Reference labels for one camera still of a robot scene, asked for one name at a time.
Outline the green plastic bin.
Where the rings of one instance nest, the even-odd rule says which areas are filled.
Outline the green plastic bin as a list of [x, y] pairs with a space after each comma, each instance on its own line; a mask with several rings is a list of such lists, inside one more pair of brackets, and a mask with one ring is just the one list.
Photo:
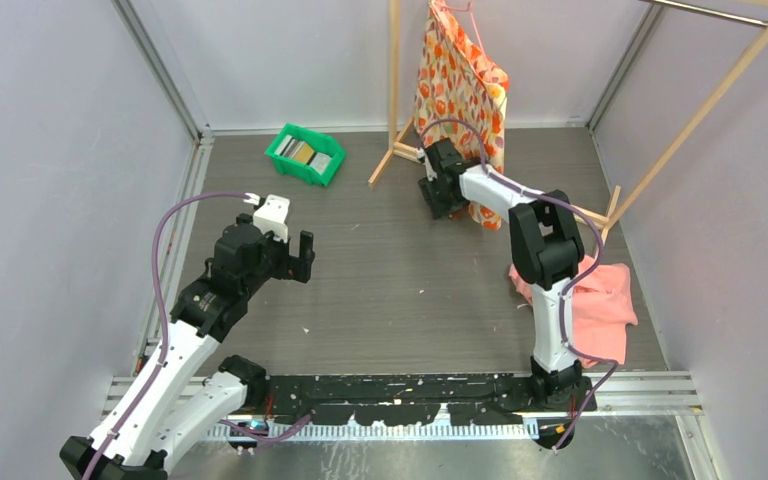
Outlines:
[[265, 150], [274, 169], [307, 184], [328, 187], [346, 158], [330, 135], [285, 124]]

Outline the gold credit card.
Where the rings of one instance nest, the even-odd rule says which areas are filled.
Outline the gold credit card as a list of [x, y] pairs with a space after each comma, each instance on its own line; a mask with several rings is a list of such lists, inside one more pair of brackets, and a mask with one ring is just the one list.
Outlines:
[[289, 158], [297, 163], [308, 165], [316, 151], [307, 143], [299, 141], [290, 152]]

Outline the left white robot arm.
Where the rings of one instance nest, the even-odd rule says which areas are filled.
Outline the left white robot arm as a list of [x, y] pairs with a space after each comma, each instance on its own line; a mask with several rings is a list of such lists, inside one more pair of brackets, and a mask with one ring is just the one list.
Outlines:
[[165, 479], [221, 419], [265, 405], [265, 369], [239, 355], [225, 358], [205, 386], [183, 405], [177, 402], [267, 281], [310, 280], [313, 233], [301, 231], [298, 243], [292, 255], [285, 225], [248, 214], [223, 230], [204, 272], [181, 290], [149, 364], [91, 434], [72, 436], [61, 448], [73, 478]]

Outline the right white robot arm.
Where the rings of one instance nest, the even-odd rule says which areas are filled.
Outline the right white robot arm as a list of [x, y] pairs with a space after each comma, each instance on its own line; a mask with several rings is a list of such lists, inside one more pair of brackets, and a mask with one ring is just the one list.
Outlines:
[[572, 351], [572, 283], [585, 249], [560, 190], [525, 187], [477, 159], [465, 159], [448, 139], [422, 150], [418, 186], [434, 218], [474, 202], [509, 225], [512, 265], [529, 286], [535, 345], [528, 389], [544, 410], [581, 405], [590, 386]]

